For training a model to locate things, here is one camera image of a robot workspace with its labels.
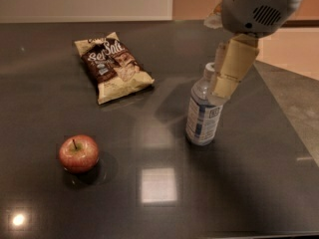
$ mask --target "bright light spot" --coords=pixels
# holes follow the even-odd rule
[[[142,203],[177,201],[173,168],[142,170]]]
[[[25,217],[22,214],[18,214],[13,218],[13,225],[21,226],[24,223]]]

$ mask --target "bottle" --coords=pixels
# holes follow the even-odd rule
[[[213,140],[223,105],[228,101],[209,91],[214,72],[214,63],[208,63],[203,77],[191,88],[186,136],[195,145],[207,145]]]

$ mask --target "snack bag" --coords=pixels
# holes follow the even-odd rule
[[[154,82],[116,33],[106,38],[76,41],[75,45],[98,83],[99,105],[138,92]]]

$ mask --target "bottle label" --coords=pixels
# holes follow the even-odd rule
[[[222,106],[200,105],[190,98],[186,133],[196,144],[209,143],[215,136]]]

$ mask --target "orange wall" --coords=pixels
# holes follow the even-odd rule
[[[204,19],[220,0],[173,0],[174,20]],[[304,0],[291,20],[319,20],[319,0]]]

